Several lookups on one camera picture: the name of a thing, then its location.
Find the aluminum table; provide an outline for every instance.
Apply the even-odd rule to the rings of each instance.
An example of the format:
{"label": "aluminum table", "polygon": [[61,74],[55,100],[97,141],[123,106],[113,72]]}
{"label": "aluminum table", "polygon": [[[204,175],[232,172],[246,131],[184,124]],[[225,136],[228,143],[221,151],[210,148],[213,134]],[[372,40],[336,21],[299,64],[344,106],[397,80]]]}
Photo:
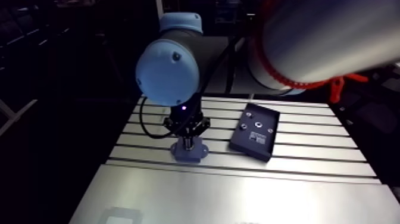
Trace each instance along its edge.
{"label": "aluminum table", "polygon": [[[268,163],[227,147],[248,102],[281,112]],[[199,164],[174,161],[176,138],[145,136],[138,111],[70,223],[400,223],[394,195],[326,104],[203,97],[210,153]],[[143,112],[150,132],[166,133],[168,107],[147,101]]]}

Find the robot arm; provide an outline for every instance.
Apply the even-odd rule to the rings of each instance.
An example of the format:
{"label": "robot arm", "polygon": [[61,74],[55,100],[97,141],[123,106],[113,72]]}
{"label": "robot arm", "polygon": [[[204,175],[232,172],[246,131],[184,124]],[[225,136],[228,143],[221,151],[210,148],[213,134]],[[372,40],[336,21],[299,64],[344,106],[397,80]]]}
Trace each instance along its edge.
{"label": "robot arm", "polygon": [[286,95],[332,80],[343,86],[344,75],[400,59],[398,0],[273,2],[261,7],[271,16],[234,42],[203,36],[195,13],[161,18],[161,37],[139,59],[136,81],[151,101],[172,107],[164,125],[186,148],[210,125],[200,110],[204,92]]}

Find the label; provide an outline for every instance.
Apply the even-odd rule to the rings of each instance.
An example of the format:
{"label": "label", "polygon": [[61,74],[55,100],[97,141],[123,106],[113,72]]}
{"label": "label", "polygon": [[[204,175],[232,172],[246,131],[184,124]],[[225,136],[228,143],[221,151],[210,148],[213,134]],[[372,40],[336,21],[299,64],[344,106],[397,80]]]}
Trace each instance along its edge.
{"label": "label", "polygon": [[266,136],[262,135],[260,133],[257,133],[257,132],[251,132],[250,136],[249,136],[249,139],[253,140],[253,141],[257,142],[257,143],[265,145]]}

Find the black cable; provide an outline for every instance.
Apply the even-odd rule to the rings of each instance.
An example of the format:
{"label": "black cable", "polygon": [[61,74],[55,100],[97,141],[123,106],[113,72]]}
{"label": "black cable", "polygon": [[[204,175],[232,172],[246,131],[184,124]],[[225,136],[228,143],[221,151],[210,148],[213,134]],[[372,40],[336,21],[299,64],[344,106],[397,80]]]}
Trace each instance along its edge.
{"label": "black cable", "polygon": [[[200,89],[200,97],[203,96],[205,89],[207,88],[211,77],[213,76],[213,74],[215,73],[215,71],[217,70],[218,66],[222,63],[222,61],[224,60],[224,58],[226,57],[226,55],[229,53],[231,48],[234,48],[235,45],[239,42],[239,40],[244,36],[244,34],[240,34],[235,36],[228,44],[228,46],[226,46],[226,48],[224,49],[224,51],[218,56],[218,58],[207,68],[206,72],[205,72],[205,79],[204,79],[204,83]],[[184,128],[189,121],[191,120],[191,118],[195,115],[196,113],[196,109],[197,107],[200,105],[200,100],[195,104],[194,107],[192,107],[192,111],[190,112],[190,116],[188,116],[186,118],[186,120],[184,122],[182,122],[182,124],[175,130],[172,130],[166,134],[163,135],[154,135],[151,134],[150,132],[148,132],[148,130],[146,129],[145,125],[143,124],[143,106],[145,105],[145,101],[147,100],[147,97],[144,97],[144,99],[142,100],[142,103],[140,104],[140,108],[139,108],[139,122],[140,122],[140,126],[143,129],[143,132],[148,135],[150,138],[154,138],[154,139],[162,139],[162,138],[166,138],[169,137],[171,135],[174,135],[175,133],[179,132],[182,128]]]}

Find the black plate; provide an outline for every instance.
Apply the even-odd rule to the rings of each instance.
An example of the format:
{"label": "black plate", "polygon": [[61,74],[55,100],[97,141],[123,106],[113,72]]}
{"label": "black plate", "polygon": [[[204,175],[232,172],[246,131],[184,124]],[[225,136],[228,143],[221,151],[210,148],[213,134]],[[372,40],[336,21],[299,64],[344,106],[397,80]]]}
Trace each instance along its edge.
{"label": "black plate", "polygon": [[229,148],[268,162],[272,156],[279,114],[278,111],[247,104],[230,139]]}

